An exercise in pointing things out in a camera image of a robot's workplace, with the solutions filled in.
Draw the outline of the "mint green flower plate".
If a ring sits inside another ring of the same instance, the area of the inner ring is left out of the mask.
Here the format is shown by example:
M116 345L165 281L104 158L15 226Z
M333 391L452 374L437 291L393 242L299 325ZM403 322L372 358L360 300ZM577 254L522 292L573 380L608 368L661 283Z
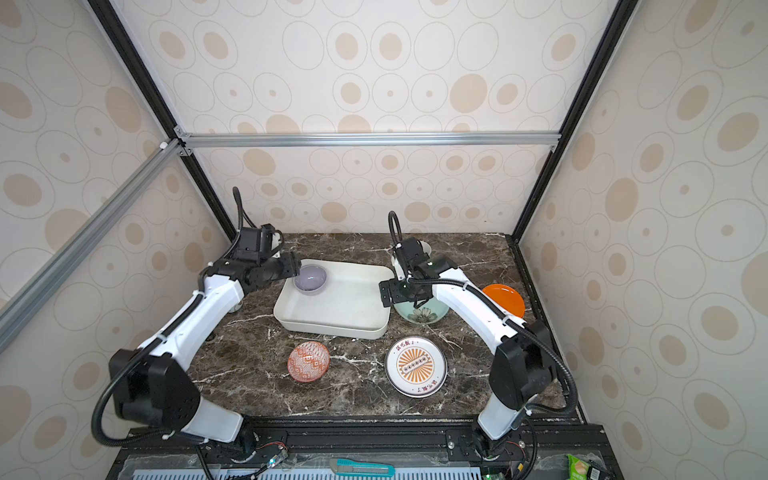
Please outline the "mint green flower plate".
M450 310L446 304L434 298L419 308L415 308L413 303L408 302L395 304L394 308L404 320L417 325L436 323L445 317Z

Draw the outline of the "lavender ceramic bowl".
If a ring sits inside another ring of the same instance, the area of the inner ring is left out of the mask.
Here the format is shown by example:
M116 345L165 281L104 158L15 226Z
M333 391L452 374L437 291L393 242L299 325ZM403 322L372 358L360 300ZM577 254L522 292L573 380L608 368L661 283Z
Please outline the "lavender ceramic bowl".
M317 295L326 286L327 270L317 264L302 265L299 273L293 278L294 287L302 294Z

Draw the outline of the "white plastic bin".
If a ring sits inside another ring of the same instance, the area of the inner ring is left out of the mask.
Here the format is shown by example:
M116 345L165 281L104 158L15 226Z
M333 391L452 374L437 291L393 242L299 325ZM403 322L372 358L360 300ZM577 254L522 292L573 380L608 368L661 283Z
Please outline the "white plastic bin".
M379 283L394 277L385 266L305 259L328 273L317 295L300 293L293 278L286 281L274 305L273 316L287 330L375 340L387 330L390 309L384 307Z

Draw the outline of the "red patterned bowl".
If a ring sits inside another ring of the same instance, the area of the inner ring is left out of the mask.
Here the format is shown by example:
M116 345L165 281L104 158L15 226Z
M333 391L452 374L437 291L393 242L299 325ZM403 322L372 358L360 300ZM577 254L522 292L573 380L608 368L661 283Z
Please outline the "red patterned bowl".
M317 341L306 341L293 349L287 360L289 375L297 382L319 380L328 370L330 353Z

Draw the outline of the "light blue ceramic mug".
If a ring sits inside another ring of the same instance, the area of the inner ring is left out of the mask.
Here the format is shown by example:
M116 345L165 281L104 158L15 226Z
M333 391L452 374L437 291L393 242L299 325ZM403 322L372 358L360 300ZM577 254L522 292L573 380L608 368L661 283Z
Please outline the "light blue ceramic mug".
M424 240L421 240L420 244L421 244L423 252L426 255L430 256L432 254L432 248L431 248L430 244L428 242L424 241Z

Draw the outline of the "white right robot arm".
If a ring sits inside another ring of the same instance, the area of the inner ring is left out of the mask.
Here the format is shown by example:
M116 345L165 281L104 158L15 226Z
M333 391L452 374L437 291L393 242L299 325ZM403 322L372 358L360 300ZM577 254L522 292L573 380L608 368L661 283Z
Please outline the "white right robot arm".
M552 416L575 413L576 381L553 350L550 330L502 308L453 260L428 254L421 241L404 237L394 211L388 213L387 223L395 277L379 283L382 305L421 307L436 299L470 326L493 354L488 376L491 396L477 417L484 437L502 439L533 411Z

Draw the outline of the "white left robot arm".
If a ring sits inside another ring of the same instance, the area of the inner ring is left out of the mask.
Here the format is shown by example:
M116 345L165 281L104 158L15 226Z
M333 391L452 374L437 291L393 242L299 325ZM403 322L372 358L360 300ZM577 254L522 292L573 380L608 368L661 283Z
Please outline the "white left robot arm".
M297 276L301 261L283 250L284 235L256 225L232 190L237 231L227 250L200 272L191 299L134 350L110 359L110 382L91 417L93 439L124 447L153 434L218 443L240 457L257 449L258 436L242 414L203 397L188 369L219 323L248 295Z

